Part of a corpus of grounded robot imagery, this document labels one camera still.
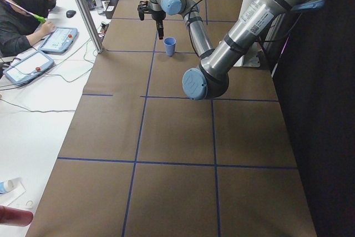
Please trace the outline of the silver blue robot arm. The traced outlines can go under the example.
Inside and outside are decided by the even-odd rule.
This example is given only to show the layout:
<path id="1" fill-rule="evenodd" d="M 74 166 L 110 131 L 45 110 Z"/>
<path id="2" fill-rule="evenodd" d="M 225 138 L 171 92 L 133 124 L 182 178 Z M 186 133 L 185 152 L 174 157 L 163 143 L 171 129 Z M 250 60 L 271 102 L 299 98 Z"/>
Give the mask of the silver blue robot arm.
<path id="1" fill-rule="evenodd" d="M 213 48 L 193 0 L 149 0 L 149 7 L 163 14 L 182 16 L 200 57 L 199 66 L 187 70 L 183 79 L 221 82 L 247 53 L 261 32 L 280 14 L 322 7 L 325 0 L 253 0 L 238 21 Z"/>
<path id="2" fill-rule="evenodd" d="M 228 71 L 213 69 L 212 59 L 216 56 L 207 34 L 197 3 L 193 0 L 148 0 L 141 2 L 139 17 L 151 14 L 156 21 L 159 39 L 164 37 L 163 20 L 166 15 L 182 16 L 195 53 L 200 59 L 197 67 L 187 70 L 182 78 L 182 88 L 187 97 L 193 100 L 211 99 L 224 94 L 229 85 Z"/>

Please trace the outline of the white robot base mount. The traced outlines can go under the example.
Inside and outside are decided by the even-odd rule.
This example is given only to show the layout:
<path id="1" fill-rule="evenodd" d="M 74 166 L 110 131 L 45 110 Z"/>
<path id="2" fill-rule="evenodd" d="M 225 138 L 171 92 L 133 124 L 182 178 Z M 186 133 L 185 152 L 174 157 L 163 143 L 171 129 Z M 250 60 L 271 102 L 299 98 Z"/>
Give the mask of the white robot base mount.
<path id="1" fill-rule="evenodd" d="M 247 53 L 242 57 L 242 67 L 253 67 L 259 68 L 261 66 L 258 53 L 260 48 L 258 44 L 254 43 L 247 51 Z"/>

